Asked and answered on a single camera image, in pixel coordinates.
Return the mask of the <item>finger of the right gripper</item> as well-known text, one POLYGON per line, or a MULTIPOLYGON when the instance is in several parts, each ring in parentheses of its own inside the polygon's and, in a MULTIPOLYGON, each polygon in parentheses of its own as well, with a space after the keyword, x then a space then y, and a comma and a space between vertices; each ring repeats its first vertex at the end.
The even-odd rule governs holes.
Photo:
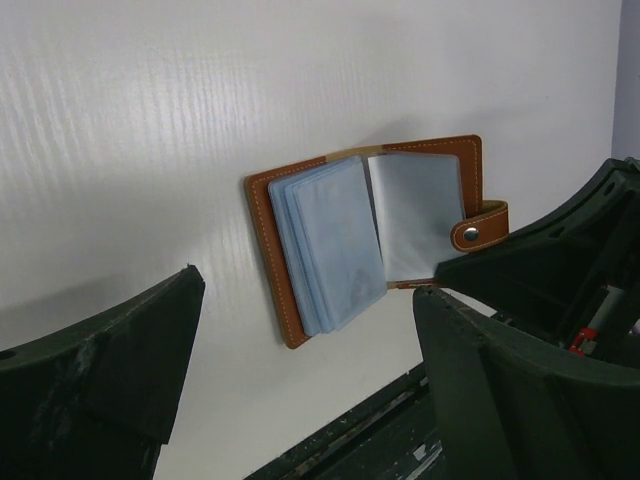
POLYGON ((608 159, 569 200, 504 242, 440 264, 436 280, 549 343, 611 341, 639 318, 639 162, 608 159))

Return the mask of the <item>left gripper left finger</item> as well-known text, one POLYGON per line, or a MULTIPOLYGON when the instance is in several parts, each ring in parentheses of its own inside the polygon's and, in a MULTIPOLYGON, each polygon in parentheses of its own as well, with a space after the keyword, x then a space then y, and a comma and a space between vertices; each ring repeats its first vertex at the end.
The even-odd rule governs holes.
POLYGON ((189 265, 115 307, 2 351, 2 478, 153 478, 204 293, 189 265))

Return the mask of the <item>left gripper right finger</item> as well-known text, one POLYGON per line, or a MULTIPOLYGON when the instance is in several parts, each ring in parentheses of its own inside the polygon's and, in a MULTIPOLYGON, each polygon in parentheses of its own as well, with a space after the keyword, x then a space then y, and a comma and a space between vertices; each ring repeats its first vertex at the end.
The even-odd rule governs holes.
POLYGON ((638 478, 638 368, 563 350, 438 288, 412 304, 452 478, 638 478))

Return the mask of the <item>brown leather card holder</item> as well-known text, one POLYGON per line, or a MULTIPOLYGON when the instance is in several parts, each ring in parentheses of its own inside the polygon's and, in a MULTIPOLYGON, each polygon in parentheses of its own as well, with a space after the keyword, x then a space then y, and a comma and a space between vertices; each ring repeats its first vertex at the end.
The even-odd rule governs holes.
POLYGON ((483 192, 467 134, 361 146, 249 175, 247 203, 283 340, 343 328, 393 289, 496 245, 508 206, 483 192))

